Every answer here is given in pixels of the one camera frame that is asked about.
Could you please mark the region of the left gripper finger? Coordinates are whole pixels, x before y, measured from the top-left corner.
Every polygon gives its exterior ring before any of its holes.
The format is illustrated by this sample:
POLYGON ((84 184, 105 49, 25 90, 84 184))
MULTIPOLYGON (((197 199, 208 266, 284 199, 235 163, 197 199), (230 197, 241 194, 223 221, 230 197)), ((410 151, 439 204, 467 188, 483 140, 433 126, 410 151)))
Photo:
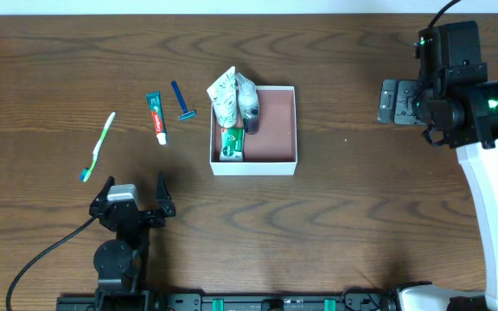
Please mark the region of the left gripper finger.
POLYGON ((175 217, 176 206, 166 188, 163 173, 160 172, 156 186, 156 202, 164 217, 175 217))
POLYGON ((115 179, 113 176, 109 176, 102 187, 101 191, 96 196, 96 201, 105 201, 107 200, 107 195, 110 191, 110 188, 115 185, 115 179))

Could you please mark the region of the green white toothbrush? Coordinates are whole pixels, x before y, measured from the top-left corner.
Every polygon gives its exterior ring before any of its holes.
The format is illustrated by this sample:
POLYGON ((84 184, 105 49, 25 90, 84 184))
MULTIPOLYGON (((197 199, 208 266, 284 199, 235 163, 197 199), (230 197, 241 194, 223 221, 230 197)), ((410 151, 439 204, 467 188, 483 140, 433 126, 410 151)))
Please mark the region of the green white toothbrush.
POLYGON ((90 179, 91 174, 92 174, 92 172, 97 164, 97 161, 99 159, 99 152, 101 150, 102 144, 105 140, 105 137, 107 135, 108 130, 112 126, 112 122, 114 121, 115 117, 116 117, 116 112, 113 111, 109 115, 109 117, 106 119, 105 125, 104 125, 103 130, 101 132, 101 135, 99 137, 99 140, 96 142, 94 149, 93 149, 93 152, 92 152, 92 156, 93 156, 92 163, 88 168, 84 168, 80 174, 80 180, 82 182, 87 182, 90 179))

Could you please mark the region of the green soap bar pack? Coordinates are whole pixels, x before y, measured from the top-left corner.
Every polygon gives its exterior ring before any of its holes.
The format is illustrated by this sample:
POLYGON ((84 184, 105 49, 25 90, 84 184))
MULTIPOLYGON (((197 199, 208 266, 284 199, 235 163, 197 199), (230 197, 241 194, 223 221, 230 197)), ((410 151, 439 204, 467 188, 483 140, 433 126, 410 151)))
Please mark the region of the green soap bar pack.
POLYGON ((220 131, 221 162, 242 162, 245 141, 245 130, 242 128, 222 128, 220 131))

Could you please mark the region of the blue disposable razor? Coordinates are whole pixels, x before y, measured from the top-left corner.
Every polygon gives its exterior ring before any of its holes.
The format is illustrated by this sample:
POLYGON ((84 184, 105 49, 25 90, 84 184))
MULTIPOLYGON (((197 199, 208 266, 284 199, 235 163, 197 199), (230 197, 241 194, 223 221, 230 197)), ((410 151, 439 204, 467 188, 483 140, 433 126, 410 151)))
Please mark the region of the blue disposable razor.
POLYGON ((172 86, 172 88, 173 88, 173 90, 175 92, 176 99, 177 99, 177 101, 178 101, 178 103, 179 103, 179 105, 180 105, 180 107, 182 109, 182 114, 180 114, 178 116, 178 119, 180 121, 186 121, 186 120, 188 120, 190 118, 195 117, 196 116, 196 111, 194 111, 194 110, 190 111, 188 109, 188 107, 187 107, 187 105, 185 103, 185 100, 184 100, 184 98, 182 96, 181 90, 180 90, 180 88, 177 85, 177 82, 175 80, 173 80, 171 82, 171 86, 172 86))

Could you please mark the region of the Colgate toothpaste tube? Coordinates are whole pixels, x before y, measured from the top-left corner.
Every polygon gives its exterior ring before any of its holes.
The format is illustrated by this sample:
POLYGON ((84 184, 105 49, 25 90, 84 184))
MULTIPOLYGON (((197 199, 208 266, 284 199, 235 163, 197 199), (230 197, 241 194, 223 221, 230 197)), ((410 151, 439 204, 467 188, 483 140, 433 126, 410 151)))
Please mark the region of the Colgate toothpaste tube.
POLYGON ((167 144, 167 133, 163 121, 163 110, 160 92, 152 92, 146 95, 151 117, 155 126, 156 139, 160 145, 167 144))

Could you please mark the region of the white Pantene tube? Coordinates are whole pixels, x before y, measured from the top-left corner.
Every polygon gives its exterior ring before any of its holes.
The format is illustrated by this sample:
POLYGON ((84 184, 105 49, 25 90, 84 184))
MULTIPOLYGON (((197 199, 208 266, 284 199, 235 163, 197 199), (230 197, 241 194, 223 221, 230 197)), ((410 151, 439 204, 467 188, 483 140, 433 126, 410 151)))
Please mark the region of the white Pantene tube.
POLYGON ((216 121, 223 128, 232 128, 238 119, 236 70, 230 67, 208 89, 216 121))

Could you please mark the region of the clear pump soap bottle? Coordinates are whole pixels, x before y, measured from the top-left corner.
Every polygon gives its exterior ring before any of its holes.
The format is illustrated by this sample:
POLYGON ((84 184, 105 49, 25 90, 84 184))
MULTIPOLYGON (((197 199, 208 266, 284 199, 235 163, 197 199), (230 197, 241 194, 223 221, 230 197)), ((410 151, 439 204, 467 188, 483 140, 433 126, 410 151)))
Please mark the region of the clear pump soap bottle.
POLYGON ((259 131, 259 97, 256 85, 241 73, 236 73, 238 84, 239 113, 246 134, 254 135, 259 131))

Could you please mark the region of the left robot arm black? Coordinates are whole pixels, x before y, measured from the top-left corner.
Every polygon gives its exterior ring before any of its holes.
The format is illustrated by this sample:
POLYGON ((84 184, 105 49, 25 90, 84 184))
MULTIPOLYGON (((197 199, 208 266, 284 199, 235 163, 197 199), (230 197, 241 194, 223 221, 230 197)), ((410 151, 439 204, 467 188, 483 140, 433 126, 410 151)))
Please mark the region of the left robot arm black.
POLYGON ((109 177, 89 207, 89 214, 114 232, 94 253, 98 287, 90 310, 164 310, 163 295, 146 285, 149 231, 166 225, 176 207, 162 175, 156 186, 157 207, 142 210, 133 184, 117 185, 109 177))

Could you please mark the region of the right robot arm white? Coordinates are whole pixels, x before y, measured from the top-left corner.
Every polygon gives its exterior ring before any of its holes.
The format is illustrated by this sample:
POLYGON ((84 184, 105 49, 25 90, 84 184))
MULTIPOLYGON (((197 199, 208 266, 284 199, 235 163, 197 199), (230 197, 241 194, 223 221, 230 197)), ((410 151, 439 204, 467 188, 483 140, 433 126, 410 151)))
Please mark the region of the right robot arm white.
POLYGON ((415 45, 416 79, 382 83, 378 120, 424 126, 432 146, 456 151, 475 204, 486 265, 482 293, 432 284, 396 291, 398 310, 498 310, 498 80, 488 80, 476 22, 431 23, 415 45))

